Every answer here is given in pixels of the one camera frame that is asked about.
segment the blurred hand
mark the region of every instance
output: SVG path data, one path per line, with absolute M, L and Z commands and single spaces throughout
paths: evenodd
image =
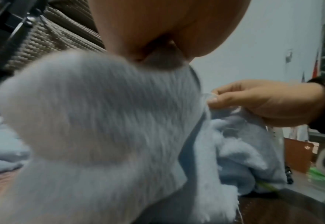
M 309 124 L 325 109 L 325 87 L 317 83 L 241 80 L 212 92 L 218 97 L 208 102 L 210 108 L 242 106 L 274 127 Z

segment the green object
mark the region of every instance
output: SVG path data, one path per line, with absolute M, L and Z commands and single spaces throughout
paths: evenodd
M 319 171 L 316 167 L 311 167 L 308 170 L 307 175 L 312 180 L 325 181 L 325 175 L 322 174 L 321 171 Z

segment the wall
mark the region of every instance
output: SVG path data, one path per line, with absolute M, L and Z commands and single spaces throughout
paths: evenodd
M 322 0 L 252 0 L 231 36 L 192 66 L 203 91 L 239 79 L 311 78 L 321 42 Z M 285 56 L 292 49 L 293 58 Z

